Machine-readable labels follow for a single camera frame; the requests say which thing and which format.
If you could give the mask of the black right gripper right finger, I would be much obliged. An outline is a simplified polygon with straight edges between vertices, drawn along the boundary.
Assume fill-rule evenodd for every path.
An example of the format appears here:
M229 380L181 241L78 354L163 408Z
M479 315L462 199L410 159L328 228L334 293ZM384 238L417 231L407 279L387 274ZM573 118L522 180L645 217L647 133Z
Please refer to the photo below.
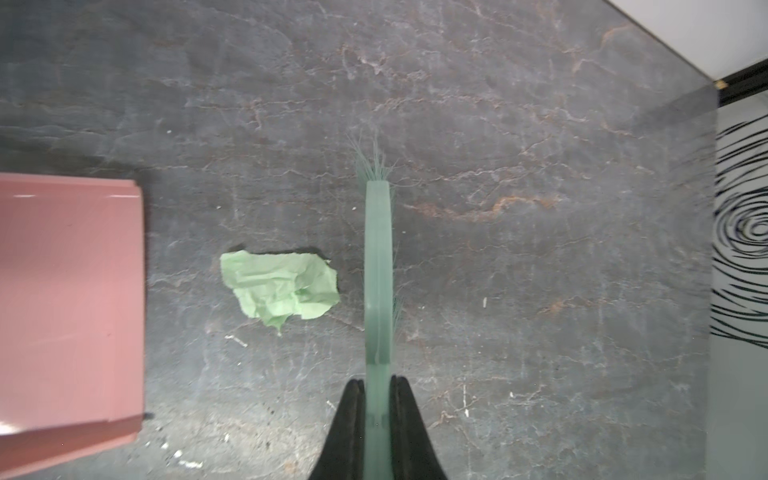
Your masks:
M394 479L447 480L404 376L391 377L389 416Z

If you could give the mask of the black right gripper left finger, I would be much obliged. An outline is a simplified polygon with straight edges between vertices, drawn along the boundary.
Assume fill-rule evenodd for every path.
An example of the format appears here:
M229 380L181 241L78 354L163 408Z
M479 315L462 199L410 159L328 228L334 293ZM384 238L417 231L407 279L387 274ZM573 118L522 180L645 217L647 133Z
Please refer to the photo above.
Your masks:
M364 471L366 397L364 381L345 386L321 454L309 480L361 480Z

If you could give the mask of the green hand brush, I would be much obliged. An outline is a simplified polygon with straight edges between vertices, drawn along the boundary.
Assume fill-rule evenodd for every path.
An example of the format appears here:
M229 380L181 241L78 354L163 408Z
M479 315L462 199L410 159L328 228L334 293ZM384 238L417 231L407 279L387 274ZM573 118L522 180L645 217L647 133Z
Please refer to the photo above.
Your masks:
M365 446L363 477L392 479L389 386L394 351L395 299L391 169L378 143L365 151L363 138L350 139L364 194Z

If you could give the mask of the pink plastic dustpan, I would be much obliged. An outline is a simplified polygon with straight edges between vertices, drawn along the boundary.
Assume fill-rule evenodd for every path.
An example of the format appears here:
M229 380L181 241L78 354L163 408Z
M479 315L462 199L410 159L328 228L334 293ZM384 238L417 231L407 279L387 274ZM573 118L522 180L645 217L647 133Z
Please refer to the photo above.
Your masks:
M137 438L145 313L136 182L2 175L3 478Z

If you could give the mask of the green paper scrap far corner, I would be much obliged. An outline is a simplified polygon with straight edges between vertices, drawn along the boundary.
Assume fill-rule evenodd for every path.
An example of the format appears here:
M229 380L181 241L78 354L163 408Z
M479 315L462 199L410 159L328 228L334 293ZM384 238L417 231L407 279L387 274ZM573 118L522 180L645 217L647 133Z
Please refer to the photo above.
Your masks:
M340 301L336 270L314 253L228 252L220 269L243 314L277 330L291 317L317 319Z

